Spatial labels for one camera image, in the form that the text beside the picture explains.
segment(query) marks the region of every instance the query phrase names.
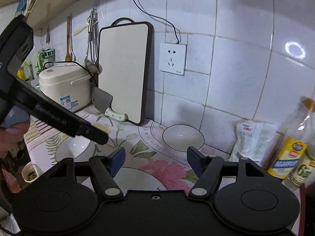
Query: white cutting board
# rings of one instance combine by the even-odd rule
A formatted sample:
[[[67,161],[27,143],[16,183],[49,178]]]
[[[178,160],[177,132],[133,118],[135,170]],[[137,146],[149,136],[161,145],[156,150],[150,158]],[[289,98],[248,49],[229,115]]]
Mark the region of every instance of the white cutting board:
[[[113,96],[111,108],[141,125],[152,42],[148,22],[102,28],[99,38],[99,88]]]

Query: pink flower print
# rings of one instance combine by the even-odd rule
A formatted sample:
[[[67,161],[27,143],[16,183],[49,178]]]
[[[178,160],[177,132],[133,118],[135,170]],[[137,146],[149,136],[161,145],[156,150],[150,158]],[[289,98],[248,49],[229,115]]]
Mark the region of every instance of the pink flower print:
[[[185,190],[186,194],[191,187],[181,178],[185,177],[187,172],[178,164],[168,164],[165,160],[156,160],[152,158],[148,160],[148,164],[139,167],[156,177],[168,190]]]

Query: seasoning bottle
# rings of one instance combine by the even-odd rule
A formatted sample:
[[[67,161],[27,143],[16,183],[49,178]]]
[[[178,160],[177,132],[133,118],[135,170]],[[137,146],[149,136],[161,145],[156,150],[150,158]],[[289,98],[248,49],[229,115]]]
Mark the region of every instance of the seasoning bottle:
[[[285,179],[291,169],[297,164],[314,136],[312,123],[314,111],[315,101],[311,98],[306,99],[303,109],[297,115],[292,125],[288,127],[282,144],[278,149],[280,151],[268,169],[270,175]]]
[[[20,68],[20,69],[18,70],[18,74],[17,74],[17,75],[18,75],[18,77],[19,77],[20,79],[25,80],[23,68]]]
[[[291,191],[295,191],[308,178],[315,167],[315,138],[306,148],[296,166],[291,169],[284,180],[284,185]]]
[[[26,61],[24,61],[22,68],[23,68],[23,72],[25,75],[25,80],[32,80],[33,79],[31,67],[32,67],[32,65],[29,65],[29,64],[27,64]]]

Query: rice cooker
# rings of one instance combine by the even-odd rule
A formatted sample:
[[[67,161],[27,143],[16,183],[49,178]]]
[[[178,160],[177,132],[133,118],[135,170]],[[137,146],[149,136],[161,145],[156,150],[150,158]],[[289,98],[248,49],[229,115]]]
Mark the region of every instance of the rice cooker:
[[[91,101],[90,74],[78,65],[54,66],[39,74],[40,90],[75,112]]]

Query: ceramic bowl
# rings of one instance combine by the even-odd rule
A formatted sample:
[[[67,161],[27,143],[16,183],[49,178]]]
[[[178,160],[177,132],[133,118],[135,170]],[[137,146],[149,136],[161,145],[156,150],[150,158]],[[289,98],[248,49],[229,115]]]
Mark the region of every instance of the ceramic bowl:
[[[73,158],[75,162],[88,161],[94,156],[95,143],[83,137],[68,137],[56,151],[56,161],[64,158]]]
[[[187,125],[170,126],[163,131],[162,137],[172,154],[178,154],[179,152],[185,154],[189,146],[200,149],[204,145],[203,134]]]
[[[117,175],[114,177],[114,181],[126,195],[128,190],[137,191],[165,191],[166,187],[154,176],[149,173],[134,169],[134,168],[121,168]],[[82,182],[83,185],[89,187],[94,191],[91,179],[87,178]]]

